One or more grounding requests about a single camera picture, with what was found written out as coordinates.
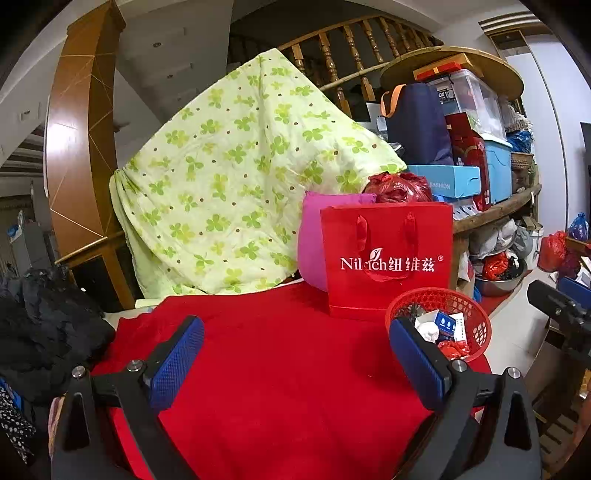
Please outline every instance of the red tablecloth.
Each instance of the red tablecloth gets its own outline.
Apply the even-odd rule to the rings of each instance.
[[[427,417],[383,322],[332,318],[306,283],[240,296],[170,297],[121,319],[93,374],[147,358],[188,314],[205,342],[160,420],[202,480],[392,478]],[[490,371],[486,359],[473,369]],[[151,478],[122,412],[112,418],[134,473]]]

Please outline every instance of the wooden baluster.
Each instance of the wooden baluster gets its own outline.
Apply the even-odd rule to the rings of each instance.
[[[406,51],[410,51],[411,50],[410,43],[408,43],[408,40],[406,38],[406,34],[404,33],[404,29],[403,29],[402,25],[400,24],[400,22],[397,22],[395,20],[394,21],[394,28],[398,32],[398,35],[400,35],[400,38],[402,39],[402,43],[404,44],[404,48],[406,49]]]
[[[326,68],[329,71],[330,81],[337,82],[339,80],[339,75],[336,71],[336,65],[332,59],[332,55],[330,54],[330,42],[329,38],[325,32],[318,34],[320,39],[320,49],[322,51],[322,55],[324,56],[324,60],[326,62]],[[343,91],[342,87],[337,87],[336,89],[336,96],[338,107],[347,115],[351,116],[351,108],[349,107],[349,102],[345,98],[345,92]]]
[[[355,39],[353,37],[353,31],[351,30],[351,27],[348,25],[343,26],[343,33],[345,34],[345,40],[349,44],[351,55],[353,56],[353,60],[355,61],[357,71],[360,72],[361,70],[363,70],[363,63],[361,62],[361,55],[359,55],[359,51],[355,46]],[[371,83],[365,75],[361,77],[361,94],[363,95],[363,99],[366,102],[375,101],[374,89],[372,88]]]
[[[431,42],[431,40],[429,40],[429,35],[427,35],[425,32],[420,32],[423,36],[424,39],[424,44],[426,47],[432,47],[433,46],[433,42]]]
[[[410,29],[410,33],[413,35],[414,37],[414,42],[417,45],[417,48],[425,48],[425,45],[423,44],[423,41],[421,40],[421,37],[418,36],[417,31],[414,28]]]
[[[369,43],[371,45],[371,49],[374,51],[375,59],[379,63],[384,63],[384,59],[382,58],[382,54],[379,52],[378,44],[375,42],[374,39],[374,32],[371,29],[371,24],[367,20],[363,20],[363,30],[367,35]]]
[[[392,37],[392,34],[390,33],[390,29],[388,28],[388,23],[386,22],[386,19],[384,17],[380,17],[379,24],[382,27],[382,30],[384,31],[384,35],[386,35],[386,40],[388,40],[388,44],[390,45],[390,50],[392,50],[392,55],[394,55],[394,58],[399,57],[400,53],[398,52],[398,49],[396,48],[396,41],[394,40],[394,38]]]
[[[291,47],[291,51],[294,54],[295,66],[300,72],[306,75],[306,67],[304,67],[304,56],[301,52],[300,44],[296,43]]]

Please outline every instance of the shopping bag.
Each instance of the shopping bag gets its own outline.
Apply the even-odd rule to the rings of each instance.
[[[450,205],[329,207],[320,216],[332,316],[383,322],[402,292],[449,285]]]

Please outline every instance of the pink pillow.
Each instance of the pink pillow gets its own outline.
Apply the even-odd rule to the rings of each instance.
[[[301,277],[310,285],[324,291],[327,290],[320,211],[327,207],[365,205],[367,203],[375,203],[375,194],[325,195],[306,192],[297,241],[297,264]]]

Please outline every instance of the orange strap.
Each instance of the orange strap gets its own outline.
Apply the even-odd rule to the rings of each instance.
[[[394,112],[396,111],[396,106],[398,105],[398,98],[400,97],[400,92],[402,92],[402,87],[404,87],[404,86],[406,86],[406,83],[403,83],[401,85],[396,85],[396,87],[394,87],[394,90],[392,91],[392,96],[390,97],[390,112],[388,114],[386,114],[386,106],[384,105],[384,97],[386,96],[386,94],[388,94],[390,92],[385,92],[382,95],[382,98],[379,101],[379,109],[384,117],[390,118],[391,116],[393,116]]]

